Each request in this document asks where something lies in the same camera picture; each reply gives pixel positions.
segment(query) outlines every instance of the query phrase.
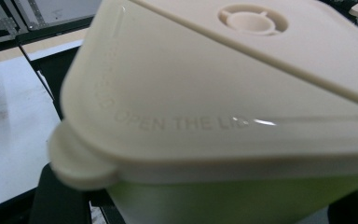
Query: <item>cream plastic lid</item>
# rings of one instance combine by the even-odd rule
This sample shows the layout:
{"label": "cream plastic lid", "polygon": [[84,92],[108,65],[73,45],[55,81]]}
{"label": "cream plastic lid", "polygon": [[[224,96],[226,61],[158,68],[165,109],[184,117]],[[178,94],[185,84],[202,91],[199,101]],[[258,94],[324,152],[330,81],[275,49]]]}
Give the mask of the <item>cream plastic lid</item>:
{"label": "cream plastic lid", "polygon": [[103,1],[62,108],[79,189],[358,175],[358,30],[314,1]]}

